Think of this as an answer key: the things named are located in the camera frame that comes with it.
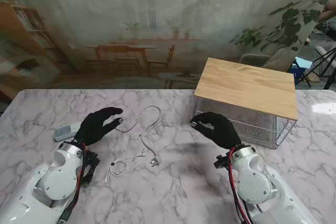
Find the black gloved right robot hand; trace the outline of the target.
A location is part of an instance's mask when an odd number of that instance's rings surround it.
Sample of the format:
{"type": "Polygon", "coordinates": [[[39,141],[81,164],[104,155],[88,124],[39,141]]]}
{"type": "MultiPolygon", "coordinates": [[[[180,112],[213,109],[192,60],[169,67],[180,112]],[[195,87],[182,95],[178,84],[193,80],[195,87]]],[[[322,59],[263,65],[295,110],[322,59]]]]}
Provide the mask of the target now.
{"type": "Polygon", "coordinates": [[[190,124],[191,127],[221,148],[231,150],[241,144],[241,139],[233,124],[221,114],[214,112],[201,113],[194,116],[190,124]]]}

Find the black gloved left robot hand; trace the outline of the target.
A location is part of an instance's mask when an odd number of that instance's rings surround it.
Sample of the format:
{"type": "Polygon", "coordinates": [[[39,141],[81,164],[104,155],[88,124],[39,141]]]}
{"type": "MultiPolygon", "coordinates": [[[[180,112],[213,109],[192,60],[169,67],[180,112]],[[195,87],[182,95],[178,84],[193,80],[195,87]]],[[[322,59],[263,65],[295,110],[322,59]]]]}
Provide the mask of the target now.
{"type": "Polygon", "coordinates": [[[104,125],[104,122],[111,116],[122,114],[122,112],[121,108],[107,107],[88,114],[82,121],[74,141],[85,146],[100,141],[106,134],[121,124],[122,118],[116,118],[106,125],[104,125]]]}

